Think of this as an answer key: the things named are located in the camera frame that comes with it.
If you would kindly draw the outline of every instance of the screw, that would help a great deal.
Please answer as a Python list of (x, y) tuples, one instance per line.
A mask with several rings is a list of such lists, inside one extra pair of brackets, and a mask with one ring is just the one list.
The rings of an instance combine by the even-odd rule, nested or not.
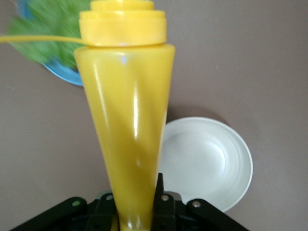
[(162, 195), (162, 200), (167, 201), (167, 200), (169, 200), (169, 197), (167, 195)]
[(80, 205), (80, 201), (74, 201), (73, 203), (72, 203), (72, 206), (78, 206), (78, 205)]
[(107, 200), (107, 201), (110, 201), (110, 200), (112, 200), (113, 198), (114, 198), (114, 196), (112, 196), (112, 194), (106, 196), (106, 200)]
[(192, 202), (192, 205), (195, 207), (195, 208), (200, 208), (201, 207), (201, 203), (199, 201), (193, 201)]

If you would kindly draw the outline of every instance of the lettuce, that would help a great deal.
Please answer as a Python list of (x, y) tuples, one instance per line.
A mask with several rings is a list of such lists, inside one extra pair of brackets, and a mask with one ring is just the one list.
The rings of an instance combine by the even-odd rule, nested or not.
[[(11, 19), (7, 32), (10, 35), (57, 35), (80, 38), (79, 12), (90, 9), (91, 0), (29, 0), (27, 8), (32, 18)], [(13, 43), (27, 59), (46, 64), (57, 58), (62, 65), (76, 68), (74, 50), (81, 46), (69, 42)]]

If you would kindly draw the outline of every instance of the yellow bottle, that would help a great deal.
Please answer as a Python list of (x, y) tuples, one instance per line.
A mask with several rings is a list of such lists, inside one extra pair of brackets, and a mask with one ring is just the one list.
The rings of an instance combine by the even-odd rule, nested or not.
[(97, 0), (75, 51), (121, 231), (149, 231), (175, 48), (151, 1)]

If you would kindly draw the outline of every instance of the gray table surface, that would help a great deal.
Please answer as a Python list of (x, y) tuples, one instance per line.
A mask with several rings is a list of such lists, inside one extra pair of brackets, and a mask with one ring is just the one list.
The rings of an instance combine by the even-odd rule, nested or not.
[[(15, 15), (0, 3), (0, 33)], [(252, 231), (308, 230), (308, 1), (166, 1), (177, 47), (168, 121), (227, 123), (254, 173), (227, 214)], [(0, 44), (0, 230), (108, 190), (82, 87)]]

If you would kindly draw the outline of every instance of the yellow cap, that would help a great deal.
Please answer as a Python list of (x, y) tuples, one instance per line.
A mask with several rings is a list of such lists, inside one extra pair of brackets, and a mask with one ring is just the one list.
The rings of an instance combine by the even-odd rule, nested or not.
[(167, 40), (165, 12), (152, 1), (95, 0), (80, 12), (81, 38), (94, 46), (142, 46)]

